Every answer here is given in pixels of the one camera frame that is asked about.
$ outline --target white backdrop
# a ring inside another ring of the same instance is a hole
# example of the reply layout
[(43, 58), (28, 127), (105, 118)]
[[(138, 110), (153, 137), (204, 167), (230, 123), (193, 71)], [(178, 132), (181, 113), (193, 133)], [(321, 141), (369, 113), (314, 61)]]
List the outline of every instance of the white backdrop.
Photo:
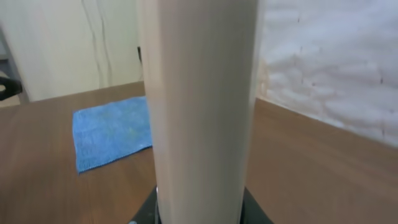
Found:
[(268, 0), (257, 96), (398, 146), (398, 1)]

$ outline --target brown table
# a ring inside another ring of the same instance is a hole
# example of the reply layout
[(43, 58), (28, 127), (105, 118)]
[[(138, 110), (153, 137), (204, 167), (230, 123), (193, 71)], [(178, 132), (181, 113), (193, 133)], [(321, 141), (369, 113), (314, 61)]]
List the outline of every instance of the brown table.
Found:
[[(78, 175), (72, 112), (142, 83), (0, 110), (0, 223), (126, 223), (155, 185), (152, 150)], [(247, 187), (275, 223), (398, 223), (398, 149), (258, 100)]]

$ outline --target blue cloth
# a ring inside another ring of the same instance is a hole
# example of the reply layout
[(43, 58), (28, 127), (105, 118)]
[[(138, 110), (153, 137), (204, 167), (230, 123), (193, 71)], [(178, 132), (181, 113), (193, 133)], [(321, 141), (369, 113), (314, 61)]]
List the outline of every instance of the blue cloth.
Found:
[(73, 139), (79, 173), (150, 147), (146, 97), (74, 112)]

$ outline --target wooden table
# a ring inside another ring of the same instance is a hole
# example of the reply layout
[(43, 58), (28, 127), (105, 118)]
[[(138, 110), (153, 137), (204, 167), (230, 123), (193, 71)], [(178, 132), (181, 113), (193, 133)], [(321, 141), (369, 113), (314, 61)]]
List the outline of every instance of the wooden table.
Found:
[[(0, 223), (126, 223), (152, 150), (78, 175), (72, 112), (142, 83), (0, 110)], [(258, 100), (247, 187), (275, 223), (398, 223), (398, 150)]]

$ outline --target folded cloth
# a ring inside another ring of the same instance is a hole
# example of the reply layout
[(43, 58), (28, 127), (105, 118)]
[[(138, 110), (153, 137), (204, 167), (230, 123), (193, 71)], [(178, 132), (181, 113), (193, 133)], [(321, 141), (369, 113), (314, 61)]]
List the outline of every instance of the folded cloth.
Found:
[(79, 173), (152, 145), (144, 96), (76, 111), (72, 129)]

